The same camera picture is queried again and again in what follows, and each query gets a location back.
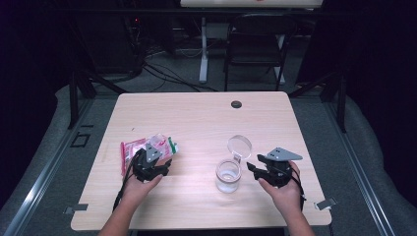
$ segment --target gray carpet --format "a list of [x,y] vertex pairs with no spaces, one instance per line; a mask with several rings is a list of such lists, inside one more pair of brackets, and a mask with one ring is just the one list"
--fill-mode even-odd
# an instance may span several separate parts
[[[281,87],[281,90],[287,92],[295,90],[295,78],[307,42],[306,38],[296,38],[293,41],[287,66],[284,70],[286,84]],[[208,82],[204,86],[222,90],[224,78],[222,53],[221,42],[216,42],[210,48]],[[166,74],[173,75],[163,67],[169,68],[187,82],[198,85],[200,57],[201,55],[197,54],[196,51],[183,50],[177,51],[175,57],[166,53],[159,53],[148,58],[147,61]],[[273,75],[265,75],[264,69],[237,69],[232,72],[231,79],[237,81],[237,78],[243,79],[245,83],[232,85],[230,89],[274,89],[274,85],[255,87],[250,84],[253,78],[262,78],[266,82],[273,81]],[[162,79],[157,79],[147,71],[143,71],[133,80],[117,83],[117,85],[132,92],[194,91],[188,86],[165,83]],[[37,176],[48,161],[57,154],[57,149],[66,136],[71,136],[71,138],[69,142],[64,142],[62,162],[59,163],[59,168],[54,173],[54,178],[49,183],[47,191],[38,202],[37,208],[30,215],[30,220],[24,223],[21,235],[96,234],[96,232],[73,231],[70,227],[72,215],[63,213],[65,207],[71,207],[79,200],[117,98],[114,92],[102,85],[95,84],[94,86],[99,95],[92,101],[80,98],[81,106],[84,103],[87,111],[86,116],[83,117],[73,133],[66,130],[70,115],[68,88],[63,88],[57,92],[59,104],[49,130],[20,185],[0,211],[0,234],[6,232]],[[333,125],[334,115],[328,114],[328,104],[323,104],[318,99],[319,91],[319,88],[315,88],[302,97],[291,99],[325,197],[334,197],[338,201],[338,205],[330,211],[332,215],[331,226],[314,227],[314,230],[317,235],[331,235],[331,232],[333,235],[381,235],[378,224],[376,224],[376,220],[369,210],[366,198],[364,198],[364,194],[359,188],[357,179],[349,165],[349,153],[339,137],[337,127]],[[352,144],[371,185],[374,187],[395,235],[416,235],[416,208],[397,193],[389,177],[385,174],[383,156],[378,141],[356,104],[348,99],[346,108],[347,134],[345,136]],[[72,144],[78,132],[79,135],[89,135],[85,147],[71,147],[71,145],[79,145],[77,142],[83,142],[77,140]],[[140,235],[147,235],[147,233],[140,232]]]

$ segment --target transparent lid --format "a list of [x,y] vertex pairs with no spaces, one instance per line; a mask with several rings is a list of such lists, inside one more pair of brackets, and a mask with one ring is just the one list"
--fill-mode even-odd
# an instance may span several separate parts
[[233,154],[233,158],[240,162],[241,159],[247,159],[252,153],[252,144],[244,136],[236,135],[230,138],[227,148]]

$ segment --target metal bracket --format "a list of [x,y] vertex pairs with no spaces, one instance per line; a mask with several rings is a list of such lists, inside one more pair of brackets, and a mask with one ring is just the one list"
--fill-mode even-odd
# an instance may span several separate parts
[[160,158],[161,156],[162,153],[159,150],[157,150],[152,145],[147,144],[147,163],[151,163],[154,160]]
[[337,201],[334,198],[326,199],[322,202],[319,202],[318,204],[314,203],[315,208],[322,210],[322,209],[331,209],[331,206],[334,206],[337,204]]
[[296,160],[302,158],[303,156],[281,147],[276,147],[274,150],[270,151],[266,156],[266,159],[274,161]]
[[89,205],[74,205],[72,207],[65,207],[64,212],[65,214],[74,214],[76,211],[79,210],[87,210],[87,208],[89,207]]

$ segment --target tabletop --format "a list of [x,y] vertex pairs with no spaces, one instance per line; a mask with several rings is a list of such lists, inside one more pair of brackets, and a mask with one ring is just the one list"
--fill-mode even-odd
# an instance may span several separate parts
[[320,8],[323,0],[181,0],[182,7]]
[[[233,108],[232,101],[240,101]],[[301,170],[311,225],[328,225],[328,210],[314,203],[325,199],[312,160],[286,93],[174,92],[125,93],[119,96],[98,149],[76,211],[74,230],[99,230],[111,214],[122,185],[120,144],[156,134],[171,137],[179,151],[169,173],[135,212],[131,229],[210,229],[285,226],[270,196],[255,181],[246,161],[264,168],[257,154],[280,147],[303,156]],[[239,188],[224,194],[215,186],[215,167],[232,158],[227,142],[242,135],[252,143],[243,160]]]

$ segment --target chair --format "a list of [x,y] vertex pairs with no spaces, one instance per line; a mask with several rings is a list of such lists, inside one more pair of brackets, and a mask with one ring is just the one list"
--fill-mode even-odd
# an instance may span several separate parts
[[[275,90],[285,63],[290,37],[297,30],[296,22],[287,16],[274,14],[245,14],[229,25],[223,72],[227,91],[229,65],[250,67],[280,67]],[[283,36],[282,45],[279,37]]]

